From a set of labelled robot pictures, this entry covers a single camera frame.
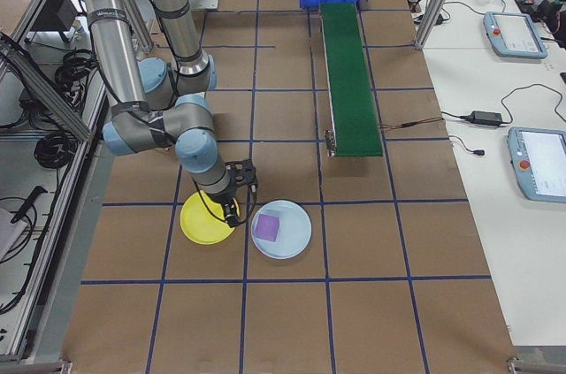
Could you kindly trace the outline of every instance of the light blue plate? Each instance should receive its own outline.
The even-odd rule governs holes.
[[[275,241],[256,237],[257,220],[261,214],[279,218],[279,231]],[[269,202],[258,210],[251,221],[251,238],[257,249],[273,259],[289,259],[299,255],[309,245],[310,219],[307,212],[287,200]]]

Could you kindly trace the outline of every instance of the yellow plate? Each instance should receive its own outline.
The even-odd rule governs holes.
[[[222,206],[214,203],[203,191],[200,192],[210,211],[217,217],[223,218]],[[198,244],[215,244],[227,238],[234,228],[226,222],[215,219],[204,207],[197,193],[191,195],[180,211],[180,227],[188,239]]]

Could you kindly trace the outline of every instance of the brown cardboard floor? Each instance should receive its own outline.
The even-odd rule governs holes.
[[[194,244],[178,219],[194,188],[174,152],[117,158],[65,341],[73,372],[507,372],[513,348],[444,126],[384,134],[382,158],[329,159],[317,14],[220,0],[195,18],[217,62],[207,98],[224,159],[253,158],[260,203],[300,203],[310,245],[274,261],[247,226]],[[370,0],[360,22],[382,122],[439,116],[404,0]]]

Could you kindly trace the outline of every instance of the white table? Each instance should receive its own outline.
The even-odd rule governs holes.
[[[474,9],[500,11],[501,0],[462,1]],[[506,12],[517,12],[506,0]],[[566,71],[566,51],[548,43],[545,60],[497,57],[491,50],[482,17],[460,4],[447,5],[452,19],[435,27],[424,55],[440,108],[454,114],[474,110],[508,115],[500,100],[511,89],[535,82],[566,95],[559,72]],[[544,88],[515,92],[506,100],[513,126],[566,129],[553,112],[558,96]],[[566,116],[566,102],[559,111]],[[509,165],[508,128],[448,121],[450,134],[462,137],[483,157],[454,152],[486,253],[497,294],[515,346],[566,345],[566,205],[532,202],[523,197]]]

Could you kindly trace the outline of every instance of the robotic arm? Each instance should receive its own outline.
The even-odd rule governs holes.
[[[111,106],[104,140],[117,156],[174,144],[182,166],[224,219],[237,226],[235,194],[256,192],[250,160],[225,164],[218,153],[212,115],[202,93],[216,87],[212,56],[201,49],[189,0],[150,0],[173,54],[168,65],[149,58],[138,64],[126,0],[82,0]]]

